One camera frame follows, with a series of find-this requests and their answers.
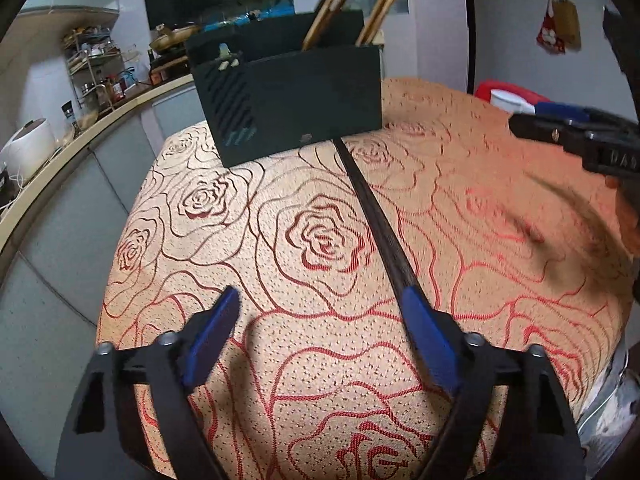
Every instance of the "beige tablecloth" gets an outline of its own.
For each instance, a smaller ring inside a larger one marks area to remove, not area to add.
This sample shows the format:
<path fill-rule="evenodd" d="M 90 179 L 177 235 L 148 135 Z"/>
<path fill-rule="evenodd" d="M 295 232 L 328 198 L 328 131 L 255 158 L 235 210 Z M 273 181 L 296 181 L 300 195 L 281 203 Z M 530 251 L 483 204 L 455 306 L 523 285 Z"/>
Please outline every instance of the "beige tablecloth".
<path fill-rule="evenodd" d="M 495 345 L 543 344 L 577 413 L 630 308 L 613 192 L 561 148 L 515 139 L 506 113 L 471 96 L 415 79 L 383 94 L 385 128 L 345 141 L 427 297 Z M 414 363 L 332 143 L 227 170 L 206 123 L 167 139 L 118 244 L 98 340 L 149 344 L 226 285 L 241 318 L 192 404 L 229 476 L 408 478 L 449 401 Z"/>

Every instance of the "red bag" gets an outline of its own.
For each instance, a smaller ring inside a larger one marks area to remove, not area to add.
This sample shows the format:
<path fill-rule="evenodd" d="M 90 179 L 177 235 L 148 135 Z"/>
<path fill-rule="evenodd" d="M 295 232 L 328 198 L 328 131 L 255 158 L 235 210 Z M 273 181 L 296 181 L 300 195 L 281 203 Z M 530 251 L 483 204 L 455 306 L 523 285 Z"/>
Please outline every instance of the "red bag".
<path fill-rule="evenodd" d="M 564 41 L 558 38 L 556 34 L 556 21 L 549 12 L 552 2 L 553 0 L 548 0 L 546 3 L 545 19 L 542 22 L 542 27 L 540 27 L 536 41 L 553 54 L 564 54 Z"/>

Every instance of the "frying pan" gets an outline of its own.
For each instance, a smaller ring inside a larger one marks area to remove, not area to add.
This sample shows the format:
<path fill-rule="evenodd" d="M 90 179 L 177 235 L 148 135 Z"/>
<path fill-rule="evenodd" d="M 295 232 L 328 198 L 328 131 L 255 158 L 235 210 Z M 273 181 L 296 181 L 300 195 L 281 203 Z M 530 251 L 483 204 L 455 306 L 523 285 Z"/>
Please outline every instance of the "frying pan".
<path fill-rule="evenodd" d="M 201 29 L 199 25 L 191 23 L 186 27 L 173 30 L 162 23 L 156 27 L 156 30 L 160 33 L 160 37 L 149 43 L 149 47 L 158 53 L 164 52 L 172 46 L 185 42 L 187 38 L 197 34 Z"/>

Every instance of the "hand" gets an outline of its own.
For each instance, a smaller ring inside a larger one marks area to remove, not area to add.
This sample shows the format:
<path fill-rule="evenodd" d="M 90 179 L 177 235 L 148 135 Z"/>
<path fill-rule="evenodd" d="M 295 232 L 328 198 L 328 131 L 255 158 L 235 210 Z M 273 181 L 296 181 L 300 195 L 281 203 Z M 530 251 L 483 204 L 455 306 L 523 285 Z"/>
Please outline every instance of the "hand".
<path fill-rule="evenodd" d="M 613 176 L 606 176 L 604 183 L 607 187 L 616 190 L 616 216 L 620 226 L 622 243 L 633 256 L 640 257 L 640 227 L 638 227 L 638 213 L 626 201 L 620 181 Z"/>

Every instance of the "countertop edge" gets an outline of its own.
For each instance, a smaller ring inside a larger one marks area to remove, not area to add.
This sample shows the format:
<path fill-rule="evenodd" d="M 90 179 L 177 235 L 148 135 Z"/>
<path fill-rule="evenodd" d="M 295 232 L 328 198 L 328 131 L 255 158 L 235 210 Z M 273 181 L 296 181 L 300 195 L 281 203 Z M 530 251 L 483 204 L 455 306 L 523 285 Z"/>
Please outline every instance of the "countertop edge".
<path fill-rule="evenodd" d="M 158 88 L 143 93 L 130 102 L 122 105 L 111 114 L 101 119 L 94 126 L 84 131 L 77 139 L 73 140 L 62 152 L 50 161 L 43 170 L 34 177 L 27 187 L 21 192 L 15 203 L 11 206 L 4 218 L 0 220 L 0 253 L 4 251 L 14 229 L 18 226 L 31 204 L 39 197 L 42 191 L 49 185 L 52 179 L 65 165 L 70 162 L 78 153 L 89 145 L 92 140 L 107 130 L 116 121 L 123 118 L 141 105 L 154 99 L 162 97 L 181 86 L 193 82 L 193 75 L 189 74 L 169 83 L 165 83 Z"/>

